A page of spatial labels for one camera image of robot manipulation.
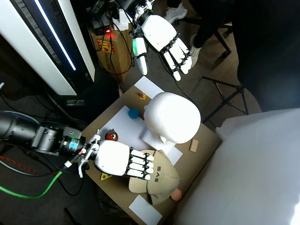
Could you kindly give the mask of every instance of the red angry bird toy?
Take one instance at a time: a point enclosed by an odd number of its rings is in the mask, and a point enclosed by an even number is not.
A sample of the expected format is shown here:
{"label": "red angry bird toy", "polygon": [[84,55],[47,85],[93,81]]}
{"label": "red angry bird toy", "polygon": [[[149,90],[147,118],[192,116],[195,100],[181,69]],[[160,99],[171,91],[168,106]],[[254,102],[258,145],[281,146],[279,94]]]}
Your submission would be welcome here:
{"label": "red angry bird toy", "polygon": [[119,139],[118,134],[114,131],[114,129],[110,129],[105,135],[105,140],[117,142],[118,139]]}

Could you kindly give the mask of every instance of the blue round object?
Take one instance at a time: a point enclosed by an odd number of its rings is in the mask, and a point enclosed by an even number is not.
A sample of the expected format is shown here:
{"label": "blue round object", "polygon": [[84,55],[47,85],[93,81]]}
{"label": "blue round object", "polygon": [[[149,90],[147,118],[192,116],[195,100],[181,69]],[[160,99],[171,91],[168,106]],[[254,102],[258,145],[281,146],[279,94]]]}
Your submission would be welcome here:
{"label": "blue round object", "polygon": [[130,109],[128,112],[128,116],[132,119],[136,119],[139,117],[139,111],[137,109]]}

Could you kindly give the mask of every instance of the cardboard box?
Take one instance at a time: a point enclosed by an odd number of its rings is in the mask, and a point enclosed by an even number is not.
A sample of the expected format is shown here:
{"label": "cardboard box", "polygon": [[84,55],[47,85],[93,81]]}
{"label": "cardboard box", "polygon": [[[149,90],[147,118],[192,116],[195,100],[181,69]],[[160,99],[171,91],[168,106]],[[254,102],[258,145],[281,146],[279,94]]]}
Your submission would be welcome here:
{"label": "cardboard box", "polygon": [[131,51],[132,47],[132,38],[129,35],[130,31],[131,26],[129,30],[121,32],[119,32],[118,30],[112,30],[112,44],[110,40],[110,33],[105,34],[104,36],[97,36],[94,31],[91,32],[94,46],[101,64],[113,76],[113,78],[118,80],[118,77],[120,82],[125,81],[128,74],[126,70],[128,70],[131,65],[131,56],[128,52],[128,49],[129,51]]}
{"label": "cardboard box", "polygon": [[[87,126],[82,135],[90,139],[98,128],[104,126],[123,106],[129,108],[137,108],[140,112],[139,116],[143,119],[144,106],[147,105],[151,98],[140,100],[141,90],[135,86],[131,87],[117,101],[115,101],[108,109],[106,109],[98,118],[96,118],[89,126]],[[185,195],[189,187],[203,170],[208,160],[214,153],[217,146],[220,144],[220,138],[209,130],[204,124],[201,124],[197,134],[194,136],[199,141],[197,152],[189,150],[191,141],[184,144],[177,144],[176,147],[183,153],[181,158],[175,165],[175,168],[180,174],[179,189]],[[101,172],[95,168],[94,162],[89,162],[90,169],[87,175],[90,176],[97,185],[105,191],[132,219],[138,224],[145,223],[128,207],[138,194],[132,193],[128,189],[129,179],[125,177],[113,176],[106,180],[101,180]],[[140,194],[148,202],[147,194]],[[154,205],[153,207],[163,216],[158,224],[162,224],[174,207],[179,202],[175,202],[168,198],[164,202]]]}

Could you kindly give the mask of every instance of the led strip light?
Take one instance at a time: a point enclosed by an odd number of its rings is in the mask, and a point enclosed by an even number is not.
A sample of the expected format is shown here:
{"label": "led strip light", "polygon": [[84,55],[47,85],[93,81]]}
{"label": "led strip light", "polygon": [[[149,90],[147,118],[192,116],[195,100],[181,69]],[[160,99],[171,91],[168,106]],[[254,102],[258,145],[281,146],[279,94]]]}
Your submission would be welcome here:
{"label": "led strip light", "polygon": [[62,51],[64,52],[64,54],[65,54],[67,60],[69,61],[69,63],[70,63],[70,65],[71,65],[72,69],[73,69],[73,70],[76,70],[76,68],[75,68],[75,66],[74,66],[74,64],[73,64],[73,62],[71,61],[71,59],[70,59],[70,57],[69,57],[67,51],[65,50],[65,48],[64,48],[64,46],[62,45],[62,43],[61,43],[59,37],[57,36],[57,34],[56,34],[56,32],[55,32],[55,30],[54,30],[52,24],[50,23],[50,21],[49,21],[47,15],[46,15],[46,13],[44,12],[44,10],[43,10],[41,4],[39,3],[38,0],[34,0],[34,2],[35,2],[35,4],[37,5],[39,11],[41,12],[43,18],[45,19],[45,21],[46,21],[48,27],[50,28],[50,30],[51,30],[51,32],[52,32],[52,34],[54,35],[54,37],[55,37],[57,43],[59,44],[60,48],[61,48]]}

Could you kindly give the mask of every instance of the beige cap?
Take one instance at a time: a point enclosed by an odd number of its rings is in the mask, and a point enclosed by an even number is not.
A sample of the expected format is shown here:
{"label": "beige cap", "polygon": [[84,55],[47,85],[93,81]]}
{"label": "beige cap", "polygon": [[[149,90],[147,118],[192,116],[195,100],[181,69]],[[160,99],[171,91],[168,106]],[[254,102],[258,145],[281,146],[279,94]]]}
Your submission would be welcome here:
{"label": "beige cap", "polygon": [[178,187],[180,177],[165,153],[161,151],[142,150],[153,155],[154,173],[150,180],[131,177],[129,190],[134,193],[150,194],[152,204],[156,205],[166,200]]}

